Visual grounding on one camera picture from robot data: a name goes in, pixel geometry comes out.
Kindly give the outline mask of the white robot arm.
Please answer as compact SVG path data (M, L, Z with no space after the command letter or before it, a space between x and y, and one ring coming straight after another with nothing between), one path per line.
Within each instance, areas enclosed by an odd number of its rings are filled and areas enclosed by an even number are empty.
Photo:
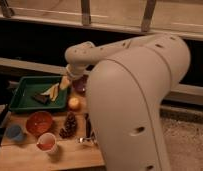
M69 47L65 59L71 80L93 67L87 109L107 171L171 171L159 111L190 66L186 43L167 34L84 42Z

